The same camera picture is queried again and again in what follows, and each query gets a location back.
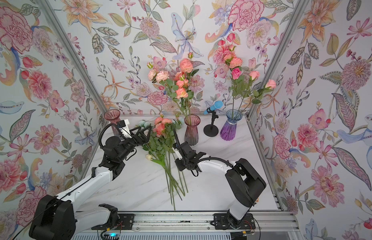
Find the coral pink carnation stem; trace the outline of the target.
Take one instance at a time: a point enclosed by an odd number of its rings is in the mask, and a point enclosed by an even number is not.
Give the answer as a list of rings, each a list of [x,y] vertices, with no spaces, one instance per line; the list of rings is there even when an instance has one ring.
[[[188,89],[191,84],[191,79],[196,75],[198,69],[194,67],[194,62],[192,61],[192,53],[188,54],[188,57],[181,60],[180,72],[178,74],[177,84],[179,87]]]

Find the light pink rose stem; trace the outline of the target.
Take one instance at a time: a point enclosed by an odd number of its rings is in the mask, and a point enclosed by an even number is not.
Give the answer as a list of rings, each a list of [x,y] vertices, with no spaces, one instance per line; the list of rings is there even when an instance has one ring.
[[[259,76],[260,76],[260,73],[258,71],[252,71],[249,74],[241,75],[239,85],[237,86],[237,92],[241,98],[241,103],[238,108],[238,111],[240,113],[241,113],[241,106],[243,104],[243,101],[247,98],[250,98],[250,100],[254,98],[252,85],[259,78]]]
[[[243,101],[241,112],[245,113],[247,110],[249,110],[250,107],[261,104],[263,96],[271,93],[275,88],[276,81],[272,79],[268,80],[268,82],[264,86],[262,86],[261,83],[252,86],[254,98],[252,100],[250,100],[250,98],[247,98]]]

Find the coral carnation spray stem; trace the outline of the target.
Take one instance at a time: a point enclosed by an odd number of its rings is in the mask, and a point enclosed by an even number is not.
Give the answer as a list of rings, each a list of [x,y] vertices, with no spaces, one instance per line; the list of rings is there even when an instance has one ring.
[[[215,78],[229,79],[231,82],[231,70],[236,67],[242,67],[243,60],[236,55],[235,48],[236,46],[225,44],[225,42],[222,45],[218,45],[217,50],[213,54],[213,61],[216,64]]]

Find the coral pink rose spray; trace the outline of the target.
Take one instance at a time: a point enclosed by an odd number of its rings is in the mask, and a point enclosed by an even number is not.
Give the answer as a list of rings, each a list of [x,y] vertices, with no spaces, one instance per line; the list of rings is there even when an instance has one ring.
[[[190,82],[188,79],[180,78],[176,82],[178,89],[175,91],[176,98],[180,105],[180,110],[185,117],[191,114],[191,101],[194,97],[194,91],[190,89]]]

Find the pale pink peony stem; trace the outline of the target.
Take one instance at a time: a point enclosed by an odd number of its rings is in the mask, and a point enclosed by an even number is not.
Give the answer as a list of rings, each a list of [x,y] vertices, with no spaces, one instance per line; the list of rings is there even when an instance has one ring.
[[[170,72],[167,70],[159,70],[158,68],[154,67],[154,63],[148,63],[148,68],[150,69],[148,74],[148,79],[153,83],[157,84],[159,87],[162,87],[165,91],[165,96],[170,99],[173,103],[175,103],[178,112],[182,114],[178,103],[176,102],[175,93],[172,89],[175,83],[175,77],[170,76]]]

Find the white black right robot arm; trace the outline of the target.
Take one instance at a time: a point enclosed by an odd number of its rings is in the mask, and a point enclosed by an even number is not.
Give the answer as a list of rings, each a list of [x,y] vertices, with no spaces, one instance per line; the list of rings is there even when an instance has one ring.
[[[206,153],[197,153],[188,142],[181,144],[176,131],[173,132],[176,140],[173,150],[177,155],[175,163],[179,171],[191,171],[195,177],[199,173],[211,173],[226,178],[235,200],[223,218],[227,225],[238,229],[266,189],[265,180],[248,160],[241,158],[232,164],[218,157],[205,157]]]

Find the magenta rose stem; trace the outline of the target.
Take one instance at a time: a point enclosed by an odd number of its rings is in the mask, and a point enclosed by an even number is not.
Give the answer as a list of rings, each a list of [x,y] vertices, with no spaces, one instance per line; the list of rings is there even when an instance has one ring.
[[[231,70],[231,95],[232,95],[232,114],[234,112],[234,103],[236,99],[241,98],[243,92],[244,76],[242,67],[236,67]]]

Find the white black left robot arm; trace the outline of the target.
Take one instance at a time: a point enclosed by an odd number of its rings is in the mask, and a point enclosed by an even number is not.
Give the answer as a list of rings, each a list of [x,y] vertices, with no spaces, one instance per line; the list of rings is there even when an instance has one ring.
[[[30,224],[29,236],[34,240],[70,240],[93,227],[113,229],[123,221],[118,208],[109,204],[79,212],[82,204],[95,192],[114,181],[123,171],[125,162],[136,148],[147,144],[152,126],[128,129],[120,121],[108,124],[99,135],[99,146],[104,155],[101,163],[92,168],[90,176],[56,196],[43,197]]]

